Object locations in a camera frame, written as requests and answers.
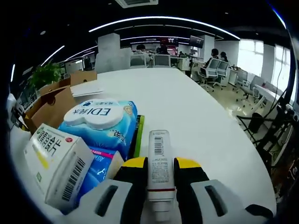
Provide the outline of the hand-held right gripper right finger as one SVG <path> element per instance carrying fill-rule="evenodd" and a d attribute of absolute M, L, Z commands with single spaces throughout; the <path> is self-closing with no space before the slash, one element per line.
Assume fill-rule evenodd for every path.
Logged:
<path fill-rule="evenodd" d="M 238 197 L 211 181 L 201 165 L 191 159 L 173 161 L 177 202 L 183 224 L 253 224 Z"/>

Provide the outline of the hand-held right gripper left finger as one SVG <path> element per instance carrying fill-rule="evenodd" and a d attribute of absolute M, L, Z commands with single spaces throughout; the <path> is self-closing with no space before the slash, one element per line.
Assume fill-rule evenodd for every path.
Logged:
<path fill-rule="evenodd" d="M 148 158 L 127 160 L 113 179 L 83 195 L 78 207 L 55 224 L 138 224 L 146 201 Z"/>

